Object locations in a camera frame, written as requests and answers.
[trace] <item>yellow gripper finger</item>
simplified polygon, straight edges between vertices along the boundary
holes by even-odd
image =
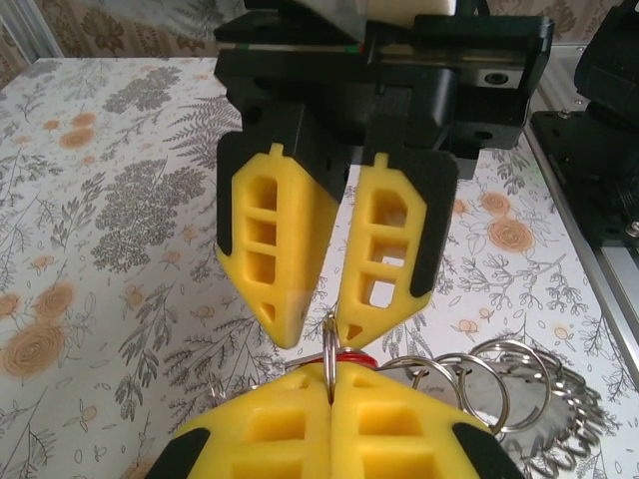
[[[362,348],[425,308],[445,244],[454,162],[418,166],[422,192],[388,162],[377,153],[361,167],[337,302],[342,346]]]
[[[232,180],[233,250],[218,258],[273,342],[298,343],[338,203],[284,146],[257,153]]]
[[[197,417],[147,479],[521,479],[474,417],[358,364],[309,364]]]

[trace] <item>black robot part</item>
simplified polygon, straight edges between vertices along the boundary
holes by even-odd
[[[613,7],[575,72],[585,112],[540,112],[532,126],[584,235],[639,246],[639,12]]]

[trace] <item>rectangular hole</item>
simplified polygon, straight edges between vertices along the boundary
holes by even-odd
[[[396,192],[378,190],[372,195],[370,222],[376,225],[403,228],[408,209]]]
[[[247,201],[250,207],[275,211],[278,208],[278,182],[269,177],[257,177],[249,184]]]
[[[261,409],[249,420],[247,441],[290,441],[304,439],[307,416],[299,409]]]
[[[275,246],[278,243],[278,227],[270,223],[247,218],[247,239]]]
[[[265,459],[254,464],[234,464],[233,479],[301,479],[302,459]]]
[[[363,436],[421,436],[415,412],[401,404],[365,404],[359,410]]]
[[[406,261],[408,241],[402,239],[372,238],[368,259],[382,264],[402,267]]]
[[[276,282],[276,257],[247,251],[247,275],[253,281],[273,284]]]
[[[426,452],[370,450],[361,459],[364,479],[441,479]]]
[[[395,283],[391,279],[362,274],[360,281],[359,301],[361,303],[381,309],[390,306],[395,292]]]

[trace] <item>patterned wallpaper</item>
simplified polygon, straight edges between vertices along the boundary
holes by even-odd
[[[4,88],[26,66],[27,62],[16,47],[7,29],[2,26],[0,36],[0,89]]]
[[[547,15],[555,20],[555,41],[592,38],[606,13],[620,0],[488,0],[494,15]]]
[[[36,0],[58,44],[67,57],[211,57],[213,43],[193,40],[136,23],[135,9],[127,18],[91,6],[96,0]],[[154,0],[163,5],[164,0]],[[191,5],[196,0],[185,2]],[[219,18],[236,0],[218,0]],[[619,0],[488,0],[497,15],[549,15],[556,21],[555,40],[584,42],[596,32],[606,13]],[[6,30],[0,38],[0,88],[11,81],[26,62]]]

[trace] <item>orange flower print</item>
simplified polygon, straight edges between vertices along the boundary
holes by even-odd
[[[78,150],[86,147],[95,138],[92,128],[79,128],[62,136],[60,146],[67,150]]]
[[[483,194],[481,205],[494,217],[505,217],[510,212],[510,201],[499,193]]]
[[[202,326],[205,325],[205,319],[211,319],[215,316],[215,314],[216,311],[212,307],[206,305],[202,305],[197,310],[191,311],[191,316],[199,319]]]
[[[46,321],[61,316],[73,301],[73,289],[69,284],[57,284],[40,294],[34,304],[38,317]]]
[[[43,271],[46,271],[47,267],[49,267],[53,263],[54,258],[52,256],[38,256],[33,261],[31,261],[31,265],[29,267],[31,269],[35,269],[38,275],[40,275]]]
[[[485,307],[483,307],[482,309],[479,310],[479,317],[481,319],[485,319],[486,321],[490,322],[490,318],[493,316],[493,314],[495,313],[495,311],[491,311]]]
[[[575,337],[574,332],[568,331],[569,327],[567,326],[555,326],[554,334],[557,340],[555,341],[555,346],[559,346],[562,342],[568,346],[569,349],[576,351],[575,346],[572,345],[570,340]]]
[[[222,298],[222,306],[225,306],[227,309],[229,309],[229,306],[233,304],[236,299],[236,297],[224,296]]]
[[[48,324],[33,324],[13,336],[2,350],[7,373],[16,377],[34,376],[53,364],[64,347],[62,329]]]
[[[133,309],[134,307],[139,306],[144,301],[144,296],[140,292],[137,286],[133,286],[129,284],[125,289],[125,293],[127,295],[126,300],[129,308]]]
[[[453,330],[457,332],[463,332],[466,334],[468,339],[472,342],[475,342],[475,338],[472,337],[472,334],[475,332],[479,332],[479,328],[477,327],[477,323],[475,321],[469,321],[468,319],[462,319],[457,326],[451,326]]]
[[[98,415],[98,408],[96,406],[85,407],[84,402],[80,399],[80,415],[72,417],[64,423],[62,427],[68,427],[76,422],[80,423],[80,427],[84,432],[89,432],[89,423],[93,421]]]
[[[162,255],[162,261],[165,264],[164,271],[167,270],[169,266],[174,267],[175,269],[180,269],[178,266],[178,261],[180,260],[180,254],[177,251],[167,251]]]
[[[21,135],[13,139],[13,143],[15,143],[16,145],[24,145],[26,143],[29,143],[30,141],[31,137],[28,137],[26,135]]]
[[[75,128],[85,128],[85,127],[90,127],[91,125],[93,125],[93,122],[96,121],[96,115],[95,113],[81,113],[80,115],[75,116],[72,120],[71,120],[71,125],[73,125]]]
[[[131,465],[120,479],[144,479],[155,461],[144,460]]]
[[[534,246],[530,229],[517,220],[500,218],[488,225],[488,239],[495,246],[508,252],[523,252]]]
[[[11,316],[18,309],[20,297],[16,294],[0,296],[0,319]]]
[[[461,216],[465,213],[468,213],[468,205],[466,204],[464,200],[455,200],[455,204],[452,207],[452,211]]]
[[[181,233],[182,235],[182,239],[187,243],[187,244],[191,244],[191,241],[193,241],[195,238],[198,237],[198,232],[196,231],[195,228],[193,227],[186,227],[184,228],[184,230]]]
[[[45,122],[42,128],[47,132],[52,132],[54,130],[57,130],[59,126],[60,122],[58,120],[49,120],[48,122]]]

